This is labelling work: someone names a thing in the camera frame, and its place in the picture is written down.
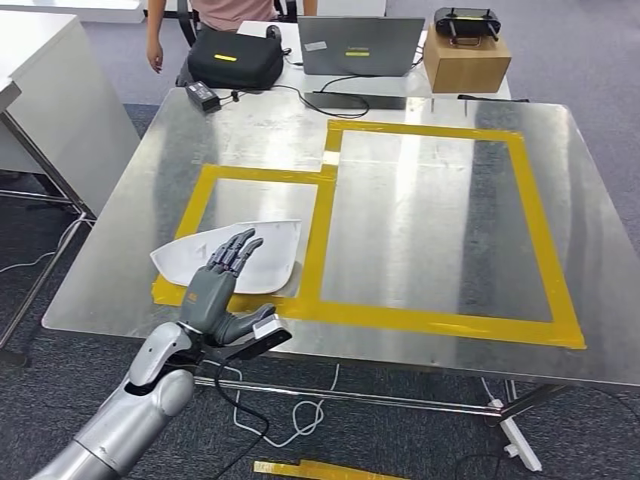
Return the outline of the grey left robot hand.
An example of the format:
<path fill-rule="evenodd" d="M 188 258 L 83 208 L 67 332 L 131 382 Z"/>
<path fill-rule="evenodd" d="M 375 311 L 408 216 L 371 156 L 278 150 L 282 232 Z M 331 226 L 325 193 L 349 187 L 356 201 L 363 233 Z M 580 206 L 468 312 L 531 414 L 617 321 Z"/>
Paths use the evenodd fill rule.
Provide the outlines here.
<path fill-rule="evenodd" d="M 275 313 L 272 304 L 263 304 L 245 315 L 227 310 L 237 280 L 245 264 L 263 240 L 254 228 L 233 235 L 217 248 L 198 268 L 187 286 L 180 321 L 205 337 L 210 345 L 226 346 L 245 336 L 253 327 Z"/>

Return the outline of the person's right hand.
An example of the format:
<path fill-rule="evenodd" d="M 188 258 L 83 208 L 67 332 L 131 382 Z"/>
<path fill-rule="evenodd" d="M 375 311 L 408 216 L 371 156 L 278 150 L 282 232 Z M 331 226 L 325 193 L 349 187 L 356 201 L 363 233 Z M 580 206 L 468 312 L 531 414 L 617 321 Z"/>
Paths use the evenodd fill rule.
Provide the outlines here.
<path fill-rule="evenodd" d="M 154 72 L 160 74 L 162 71 L 164 53 L 158 38 L 148 38 L 146 53 L 148 63 Z"/>

